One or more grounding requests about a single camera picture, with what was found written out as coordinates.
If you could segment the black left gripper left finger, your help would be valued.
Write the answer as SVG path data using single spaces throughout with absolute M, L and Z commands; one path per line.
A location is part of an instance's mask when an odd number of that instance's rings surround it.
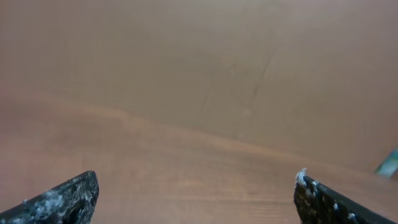
M 1 224 L 90 224 L 98 196 L 96 173 L 88 170 L 1 212 Z

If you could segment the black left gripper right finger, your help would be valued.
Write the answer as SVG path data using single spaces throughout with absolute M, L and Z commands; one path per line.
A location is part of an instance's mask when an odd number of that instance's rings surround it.
M 294 204 L 303 224 L 397 224 L 306 174 L 295 176 Z

